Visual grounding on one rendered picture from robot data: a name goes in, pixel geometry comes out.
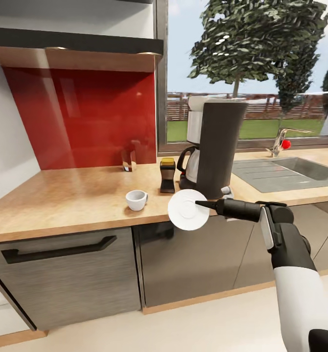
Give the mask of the paper coffee filter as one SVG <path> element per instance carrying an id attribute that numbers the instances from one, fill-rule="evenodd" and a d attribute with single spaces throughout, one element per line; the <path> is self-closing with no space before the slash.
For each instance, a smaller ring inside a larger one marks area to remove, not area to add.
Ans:
<path id="1" fill-rule="evenodd" d="M 204 103 L 208 100 L 212 99 L 209 97 L 208 99 L 198 97 L 198 96 L 190 96 L 188 100 L 188 104 L 193 112 L 203 112 Z"/>

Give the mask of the coffee cup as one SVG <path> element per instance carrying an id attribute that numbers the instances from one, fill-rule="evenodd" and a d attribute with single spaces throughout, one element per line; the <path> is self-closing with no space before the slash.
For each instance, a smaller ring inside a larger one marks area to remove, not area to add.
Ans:
<path id="1" fill-rule="evenodd" d="M 134 190 L 126 194 L 126 202 L 132 210 L 142 210 L 149 194 L 142 190 Z"/>

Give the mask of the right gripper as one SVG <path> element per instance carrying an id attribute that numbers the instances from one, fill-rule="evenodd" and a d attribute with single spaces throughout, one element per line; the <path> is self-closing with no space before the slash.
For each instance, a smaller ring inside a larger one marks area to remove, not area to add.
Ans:
<path id="1" fill-rule="evenodd" d="M 221 215 L 224 217 L 229 217 L 229 218 L 239 219 L 239 220 L 244 220 L 244 217 L 245 217 L 245 209 L 246 209 L 245 201 L 218 198 L 217 202 L 196 200 L 195 203 L 201 206 L 208 207 L 209 211 L 210 209 L 215 210 L 217 208 L 216 210 L 217 215 Z"/>

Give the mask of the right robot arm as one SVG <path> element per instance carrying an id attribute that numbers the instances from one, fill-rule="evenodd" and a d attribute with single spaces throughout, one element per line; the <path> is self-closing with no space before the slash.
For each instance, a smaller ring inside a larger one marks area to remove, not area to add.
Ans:
<path id="1" fill-rule="evenodd" d="M 328 292 L 310 257 L 308 239 L 293 225 L 292 211 L 281 202 L 234 199 L 222 188 L 216 201 L 195 203 L 217 215 L 260 222 L 275 276 L 279 319 L 287 352 L 328 352 Z"/>

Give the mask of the bottle of coffee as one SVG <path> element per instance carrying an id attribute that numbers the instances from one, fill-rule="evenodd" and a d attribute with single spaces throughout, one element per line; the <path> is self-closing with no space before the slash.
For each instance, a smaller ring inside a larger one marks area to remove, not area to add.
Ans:
<path id="1" fill-rule="evenodd" d="M 160 162 L 160 171 L 162 182 L 160 185 L 160 193 L 174 193 L 175 192 L 175 176 L 176 163 L 174 158 L 163 157 Z"/>

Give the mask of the saucer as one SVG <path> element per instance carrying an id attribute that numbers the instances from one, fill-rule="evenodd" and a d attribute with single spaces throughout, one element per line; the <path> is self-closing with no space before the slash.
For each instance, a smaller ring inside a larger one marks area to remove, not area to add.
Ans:
<path id="1" fill-rule="evenodd" d="M 168 215 L 175 227 L 185 231 L 201 228 L 210 216 L 209 208 L 196 204 L 196 200 L 207 201 L 199 192 L 181 190 L 168 203 Z"/>

